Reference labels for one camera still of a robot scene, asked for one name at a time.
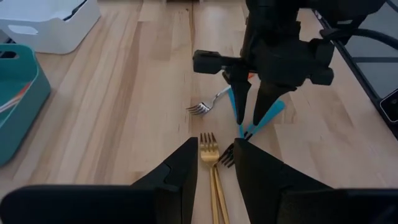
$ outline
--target fork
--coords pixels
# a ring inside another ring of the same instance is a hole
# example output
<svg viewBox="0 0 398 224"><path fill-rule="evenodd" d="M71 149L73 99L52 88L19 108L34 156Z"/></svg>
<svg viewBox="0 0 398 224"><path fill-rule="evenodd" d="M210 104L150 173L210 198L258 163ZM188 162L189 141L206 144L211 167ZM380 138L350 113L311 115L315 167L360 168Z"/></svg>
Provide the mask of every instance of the fork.
<svg viewBox="0 0 398 224"><path fill-rule="evenodd" d="M254 74L250 73L248 78L252 78L253 76L254 76ZM211 109L213 109L215 101L219 97L223 96L230 88L231 88L231 86L227 86L224 90L221 90L219 93L217 93L210 102L202 101L202 102L198 103L195 106L191 106L191 107L187 108L187 111L189 111L192 115L203 115L203 114L206 114Z"/></svg>
<svg viewBox="0 0 398 224"><path fill-rule="evenodd" d="M216 166L218 159L220 158L220 152L218 149L218 143L213 133L211 133L211 136L210 133L200 133L200 157L210 168L211 209L213 211L213 223L219 223L217 208L218 199L224 223L229 224L223 187L221 186L220 175Z"/></svg>

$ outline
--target black cable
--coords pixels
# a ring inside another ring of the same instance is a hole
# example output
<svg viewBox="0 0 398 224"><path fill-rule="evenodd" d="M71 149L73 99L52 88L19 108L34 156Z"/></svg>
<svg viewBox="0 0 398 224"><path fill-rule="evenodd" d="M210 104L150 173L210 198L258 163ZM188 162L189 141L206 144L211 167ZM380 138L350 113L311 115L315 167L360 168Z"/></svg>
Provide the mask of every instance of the black cable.
<svg viewBox="0 0 398 224"><path fill-rule="evenodd" d="M323 37L325 41L339 40L344 37L351 36L368 37L370 39L378 40L388 46L398 50L398 40L381 32L369 29L350 29L350 30L335 30L331 34Z"/></svg>

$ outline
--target teal basket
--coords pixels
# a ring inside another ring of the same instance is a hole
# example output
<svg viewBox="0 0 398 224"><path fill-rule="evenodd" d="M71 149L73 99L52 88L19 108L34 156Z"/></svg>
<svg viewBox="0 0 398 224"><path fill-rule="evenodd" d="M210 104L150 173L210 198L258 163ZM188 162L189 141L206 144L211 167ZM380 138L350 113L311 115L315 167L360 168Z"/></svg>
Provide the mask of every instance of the teal basket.
<svg viewBox="0 0 398 224"><path fill-rule="evenodd" d="M0 166L9 161L21 145L43 103L50 83L27 46L0 44L0 52L14 52L14 58L0 58L0 106L15 97L28 83L19 102L0 113Z"/></svg>

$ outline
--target silver fork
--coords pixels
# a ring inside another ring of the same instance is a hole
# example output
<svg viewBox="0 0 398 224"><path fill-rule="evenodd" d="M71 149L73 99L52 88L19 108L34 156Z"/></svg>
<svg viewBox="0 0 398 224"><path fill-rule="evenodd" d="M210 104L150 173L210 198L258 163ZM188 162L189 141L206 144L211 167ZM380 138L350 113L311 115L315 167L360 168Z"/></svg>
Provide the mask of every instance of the silver fork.
<svg viewBox="0 0 398 224"><path fill-rule="evenodd" d="M191 106L191 107L187 108L187 110L192 115L201 115L201 114L205 114L205 113L209 112L211 109L213 109L217 98L219 98L220 96L223 96L230 88L231 88L231 86L228 86L224 90L221 90L219 93L217 93L215 95L215 97L212 99L211 102L207 103L207 102L202 101L195 106Z"/></svg>

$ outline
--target white plastic bin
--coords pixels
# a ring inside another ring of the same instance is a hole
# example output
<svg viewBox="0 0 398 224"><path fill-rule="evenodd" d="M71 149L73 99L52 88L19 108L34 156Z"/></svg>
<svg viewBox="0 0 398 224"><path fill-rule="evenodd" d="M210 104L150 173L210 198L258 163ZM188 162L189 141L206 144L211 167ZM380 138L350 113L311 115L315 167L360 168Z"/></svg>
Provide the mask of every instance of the white plastic bin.
<svg viewBox="0 0 398 224"><path fill-rule="evenodd" d="M79 5L81 7L72 15ZM97 0L0 2L0 29L18 44L43 53L72 52L100 16Z"/></svg>

